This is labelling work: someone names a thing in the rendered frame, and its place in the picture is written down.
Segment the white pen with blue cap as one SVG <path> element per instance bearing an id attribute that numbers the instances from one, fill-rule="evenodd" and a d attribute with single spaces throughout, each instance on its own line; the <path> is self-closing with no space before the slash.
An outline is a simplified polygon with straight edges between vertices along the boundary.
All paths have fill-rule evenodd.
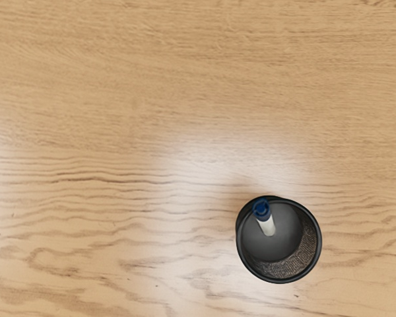
<path id="1" fill-rule="evenodd" d="M 253 204 L 251 211 L 256 218 L 263 234 L 265 236 L 274 236 L 276 228 L 269 201 L 264 197 L 259 198 Z"/>

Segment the black mesh pen holder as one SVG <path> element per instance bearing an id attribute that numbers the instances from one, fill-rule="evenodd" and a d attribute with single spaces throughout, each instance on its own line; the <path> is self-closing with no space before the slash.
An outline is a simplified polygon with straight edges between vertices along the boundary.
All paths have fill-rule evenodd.
<path id="1" fill-rule="evenodd" d="M 276 232 L 265 236 L 251 208 L 259 198 L 269 201 Z M 319 224 L 300 203 L 273 195 L 247 202 L 236 219 L 236 248 L 244 266 L 269 283 L 291 283 L 316 265 L 322 249 Z"/>

